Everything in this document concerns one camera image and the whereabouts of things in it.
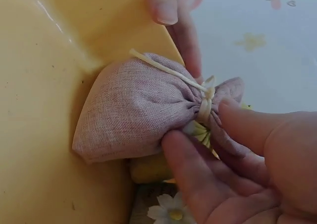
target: hand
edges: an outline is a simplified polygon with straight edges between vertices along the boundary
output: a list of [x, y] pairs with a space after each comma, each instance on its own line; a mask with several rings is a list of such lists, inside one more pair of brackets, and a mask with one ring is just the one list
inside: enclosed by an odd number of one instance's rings
[[194, 22], [184, 0], [147, 0], [153, 20], [165, 25], [183, 57], [187, 70], [197, 80], [201, 77], [201, 54]]
[[228, 135], [250, 150], [220, 160], [179, 131], [164, 153], [198, 224], [310, 224], [317, 221], [317, 112], [266, 114], [219, 105]]

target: finger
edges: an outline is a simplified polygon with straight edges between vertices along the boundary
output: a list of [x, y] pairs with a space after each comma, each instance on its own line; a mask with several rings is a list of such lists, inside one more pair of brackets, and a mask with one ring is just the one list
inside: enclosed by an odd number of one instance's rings
[[153, 20], [163, 25], [178, 21], [177, 0], [147, 0]]
[[192, 142], [181, 132], [171, 131], [162, 140], [166, 160], [192, 210], [197, 223], [231, 196], [228, 187], [216, 179]]
[[240, 177], [232, 171], [224, 162], [217, 159], [210, 149], [193, 137], [189, 137], [198, 153], [205, 160], [207, 166], [211, 169], [217, 179], [226, 184], [235, 193], [242, 196], [249, 196], [263, 190], [261, 185], [253, 181]]
[[197, 31], [184, 0], [178, 0], [178, 23], [173, 27], [186, 69], [201, 84], [203, 82], [202, 61]]
[[268, 114], [245, 110], [232, 99], [219, 104], [222, 127], [236, 142], [264, 156], [264, 147], [270, 134], [286, 119], [287, 114]]
[[262, 187], [269, 185], [269, 174], [263, 157], [254, 154], [252, 151], [248, 151], [243, 156], [237, 157], [226, 152], [216, 141], [212, 140], [211, 144], [221, 161], [236, 174], [252, 180]]

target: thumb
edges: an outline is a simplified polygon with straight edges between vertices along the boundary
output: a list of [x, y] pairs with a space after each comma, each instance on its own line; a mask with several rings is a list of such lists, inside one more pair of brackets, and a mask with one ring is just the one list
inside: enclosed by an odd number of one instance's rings
[[152, 18], [163, 25], [174, 25], [178, 21], [177, 0], [147, 0]]
[[233, 140], [259, 156], [264, 156], [264, 146], [270, 134], [290, 114], [268, 114], [242, 109], [233, 99], [223, 99], [219, 104], [223, 129]]

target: flower pattern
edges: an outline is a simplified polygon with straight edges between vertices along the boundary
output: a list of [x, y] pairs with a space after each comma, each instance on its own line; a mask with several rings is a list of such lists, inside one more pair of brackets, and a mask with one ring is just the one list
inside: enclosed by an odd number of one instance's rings
[[174, 198], [162, 194], [157, 199], [159, 206], [149, 207], [148, 210], [148, 217], [155, 220], [154, 224], [196, 224], [180, 192]]

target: light blue surface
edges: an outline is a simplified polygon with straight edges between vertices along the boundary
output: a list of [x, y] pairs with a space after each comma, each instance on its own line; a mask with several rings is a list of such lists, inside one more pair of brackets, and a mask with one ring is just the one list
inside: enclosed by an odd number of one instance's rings
[[[262, 112], [317, 111], [317, 0], [203, 0], [192, 12], [203, 54], [203, 76], [240, 76], [244, 101]], [[252, 52], [235, 42], [265, 34]]]

